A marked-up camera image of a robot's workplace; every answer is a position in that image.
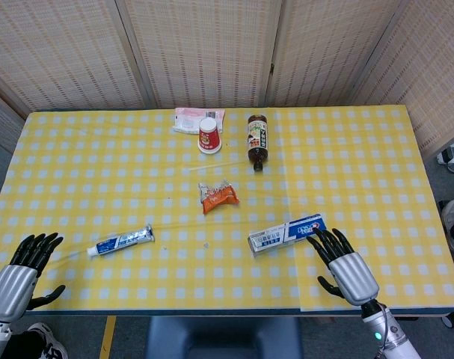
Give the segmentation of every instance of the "robotic arm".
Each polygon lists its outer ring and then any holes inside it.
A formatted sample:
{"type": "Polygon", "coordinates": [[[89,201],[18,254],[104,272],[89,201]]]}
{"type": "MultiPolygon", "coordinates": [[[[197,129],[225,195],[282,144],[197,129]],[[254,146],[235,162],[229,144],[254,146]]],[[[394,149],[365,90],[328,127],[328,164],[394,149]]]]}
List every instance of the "robotic arm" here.
{"type": "Polygon", "coordinates": [[[10,264],[1,270],[0,357],[12,334],[11,322],[23,316],[26,310],[51,303],[64,291],[65,286],[59,286],[45,297],[32,298],[42,270],[62,240],[57,233],[48,236],[43,233],[37,237],[30,235],[20,243],[10,264]]]}
{"type": "Polygon", "coordinates": [[[330,269],[338,286],[332,286],[321,276],[318,281],[330,294],[344,298],[352,305],[361,306],[363,322],[380,342],[375,358],[384,355],[387,359],[420,359],[390,310],[376,301],[379,285],[348,239],[337,229],[333,229],[334,234],[316,228],[314,232],[322,244],[312,237],[307,239],[330,269]]]}

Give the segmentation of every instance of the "gray carpet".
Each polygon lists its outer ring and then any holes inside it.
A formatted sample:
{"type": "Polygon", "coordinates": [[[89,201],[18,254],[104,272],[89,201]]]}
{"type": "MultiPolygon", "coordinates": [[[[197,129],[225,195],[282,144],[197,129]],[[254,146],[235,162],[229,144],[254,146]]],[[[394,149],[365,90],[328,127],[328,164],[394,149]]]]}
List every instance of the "gray carpet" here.
{"type": "MultiPolygon", "coordinates": [[[[10,154],[0,148],[0,190],[9,161],[10,154]]],[[[454,174],[435,159],[428,160],[425,167],[436,201],[453,199],[454,174]]],[[[70,358],[99,357],[104,316],[26,316],[13,329],[19,333],[40,321],[51,326],[70,358]]],[[[110,358],[141,358],[148,323],[146,317],[117,318],[110,358]]],[[[305,358],[372,359],[375,355],[375,340],[359,318],[336,318],[335,323],[322,325],[302,319],[301,323],[305,358]]],[[[401,326],[423,359],[454,359],[454,329],[444,327],[439,318],[401,322],[401,326]]]]}

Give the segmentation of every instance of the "plastic bag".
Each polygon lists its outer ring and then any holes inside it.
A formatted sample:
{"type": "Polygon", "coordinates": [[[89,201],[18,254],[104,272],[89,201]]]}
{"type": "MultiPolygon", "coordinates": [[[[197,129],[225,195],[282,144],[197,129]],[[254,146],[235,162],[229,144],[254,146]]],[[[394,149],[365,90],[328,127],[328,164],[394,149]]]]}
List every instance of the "plastic bag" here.
{"type": "Polygon", "coordinates": [[[218,127],[218,131],[222,132],[225,110],[221,108],[175,108],[175,125],[174,130],[184,133],[198,134],[200,121],[205,117],[213,118],[218,127]]]}

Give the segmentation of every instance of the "paper cup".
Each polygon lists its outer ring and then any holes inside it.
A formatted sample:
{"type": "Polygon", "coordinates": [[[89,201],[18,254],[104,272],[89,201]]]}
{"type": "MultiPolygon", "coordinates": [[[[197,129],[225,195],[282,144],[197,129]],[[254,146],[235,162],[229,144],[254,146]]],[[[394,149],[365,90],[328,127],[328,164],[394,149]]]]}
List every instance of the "paper cup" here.
{"type": "Polygon", "coordinates": [[[217,121],[211,117],[205,117],[200,121],[198,148],[203,153],[212,154],[218,152],[220,147],[221,139],[218,134],[217,121]]]}

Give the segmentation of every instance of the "white toothpaste tube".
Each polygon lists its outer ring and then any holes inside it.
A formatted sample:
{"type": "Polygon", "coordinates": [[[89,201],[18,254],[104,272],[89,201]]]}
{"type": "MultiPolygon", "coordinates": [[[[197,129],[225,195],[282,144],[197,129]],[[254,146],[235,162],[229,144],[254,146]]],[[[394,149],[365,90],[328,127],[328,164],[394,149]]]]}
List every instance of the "white toothpaste tube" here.
{"type": "Polygon", "coordinates": [[[93,247],[87,249],[89,257],[101,256],[119,249],[136,245],[143,242],[154,242],[152,226],[148,224],[146,227],[136,230],[134,232],[117,234],[105,241],[97,243],[93,247]]]}
{"type": "Polygon", "coordinates": [[[260,232],[250,233],[248,244],[252,253],[256,256],[274,248],[300,242],[306,239],[307,236],[314,234],[313,228],[326,230],[325,222],[323,222],[320,214],[282,223],[279,226],[270,227],[260,232]]]}

